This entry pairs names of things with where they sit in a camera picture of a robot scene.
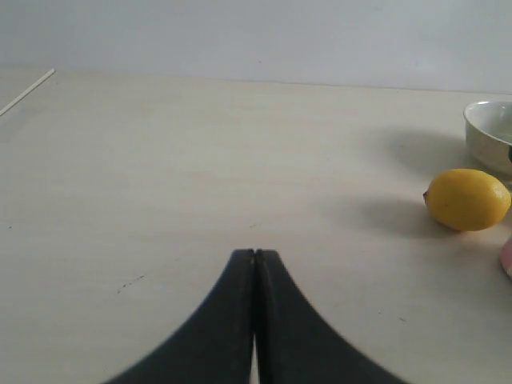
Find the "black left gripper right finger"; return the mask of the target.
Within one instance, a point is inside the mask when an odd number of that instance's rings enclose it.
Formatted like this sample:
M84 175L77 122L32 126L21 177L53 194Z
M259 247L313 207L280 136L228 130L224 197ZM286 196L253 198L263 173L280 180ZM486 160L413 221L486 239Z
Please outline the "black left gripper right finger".
M261 383L402 383L355 349L307 301L279 253L258 250L254 335Z

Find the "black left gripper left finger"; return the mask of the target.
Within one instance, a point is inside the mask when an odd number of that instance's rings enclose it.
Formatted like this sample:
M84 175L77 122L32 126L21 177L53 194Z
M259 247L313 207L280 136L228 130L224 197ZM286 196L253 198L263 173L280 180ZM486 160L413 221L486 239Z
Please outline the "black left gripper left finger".
M254 252L236 250L202 304L157 349L110 383L248 383Z

